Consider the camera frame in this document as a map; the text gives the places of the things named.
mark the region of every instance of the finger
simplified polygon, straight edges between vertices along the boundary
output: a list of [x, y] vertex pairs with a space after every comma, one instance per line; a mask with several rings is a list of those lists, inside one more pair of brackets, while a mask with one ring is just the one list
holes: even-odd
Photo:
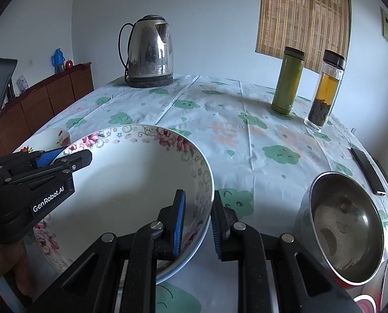
[[18, 242], [10, 245], [0, 244], [0, 278], [13, 268], [22, 253], [21, 244]]
[[23, 252], [18, 262], [14, 265], [13, 271], [18, 289], [22, 294], [27, 296], [32, 291], [32, 276], [28, 270], [28, 256], [24, 243], [22, 243], [21, 249]]

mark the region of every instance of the blue thermos flask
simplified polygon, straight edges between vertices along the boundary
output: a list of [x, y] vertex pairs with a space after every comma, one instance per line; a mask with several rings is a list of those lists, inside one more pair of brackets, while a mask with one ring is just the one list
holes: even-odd
[[60, 48], [58, 48], [55, 51], [55, 54], [51, 57], [51, 59], [52, 59], [52, 66], [55, 67], [55, 74], [62, 73], [65, 71], [65, 65], [64, 65], [65, 58], [63, 57], [63, 53]]

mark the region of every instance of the black phone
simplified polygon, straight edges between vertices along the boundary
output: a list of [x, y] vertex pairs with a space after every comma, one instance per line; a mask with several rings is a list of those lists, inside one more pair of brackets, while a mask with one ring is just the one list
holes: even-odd
[[351, 153], [364, 173], [372, 192], [375, 195], [385, 195], [384, 186], [365, 153], [356, 148], [351, 148]]

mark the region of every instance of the bolt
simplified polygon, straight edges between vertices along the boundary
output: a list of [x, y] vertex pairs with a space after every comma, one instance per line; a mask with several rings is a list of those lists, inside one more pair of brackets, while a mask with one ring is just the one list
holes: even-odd
[[153, 221], [151, 222], [151, 229], [157, 231], [161, 230], [163, 228], [163, 223], [160, 221]]
[[105, 233], [101, 237], [102, 242], [112, 242], [114, 240], [113, 233]]
[[237, 231], [244, 231], [246, 229], [246, 225], [238, 221], [233, 224], [233, 228]]
[[284, 242], [287, 242], [287, 243], [292, 243], [294, 242], [294, 237], [290, 234], [290, 233], [285, 233], [281, 236], [281, 239], [284, 241]]

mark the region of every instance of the thermos lid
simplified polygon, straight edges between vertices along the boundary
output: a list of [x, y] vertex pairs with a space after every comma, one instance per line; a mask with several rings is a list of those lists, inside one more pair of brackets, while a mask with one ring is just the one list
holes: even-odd
[[162, 16], [159, 16], [159, 15], [149, 14], [149, 15], [146, 15], [143, 18], [137, 20], [137, 22], [146, 21], [146, 20], [164, 20], [165, 21], [165, 18], [163, 18]]
[[333, 66], [338, 67], [339, 69], [345, 69], [346, 59], [342, 55], [339, 55], [338, 53], [335, 53], [331, 50], [325, 50], [323, 54], [323, 61], [330, 63]]
[[293, 47], [284, 47], [284, 54], [295, 57], [301, 61], [305, 59], [305, 53]]

